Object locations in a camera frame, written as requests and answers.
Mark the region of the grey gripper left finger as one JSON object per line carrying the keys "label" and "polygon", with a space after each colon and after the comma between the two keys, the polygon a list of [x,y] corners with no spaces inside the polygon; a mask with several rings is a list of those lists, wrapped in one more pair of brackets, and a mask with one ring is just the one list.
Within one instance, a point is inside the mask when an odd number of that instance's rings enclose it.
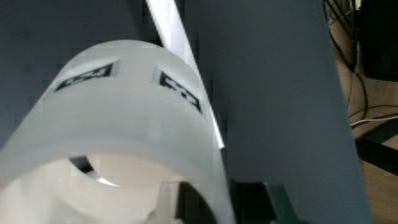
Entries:
{"label": "grey gripper left finger", "polygon": [[164,182],[154,208],[154,224],[205,224],[207,204],[188,182]]}

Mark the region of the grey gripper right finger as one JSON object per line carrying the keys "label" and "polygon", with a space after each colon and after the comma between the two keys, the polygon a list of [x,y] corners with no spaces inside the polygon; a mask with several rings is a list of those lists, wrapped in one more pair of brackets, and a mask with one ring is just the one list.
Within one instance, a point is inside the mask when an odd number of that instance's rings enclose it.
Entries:
{"label": "grey gripper right finger", "polygon": [[282,185],[230,182],[236,224],[308,224],[298,218]]}

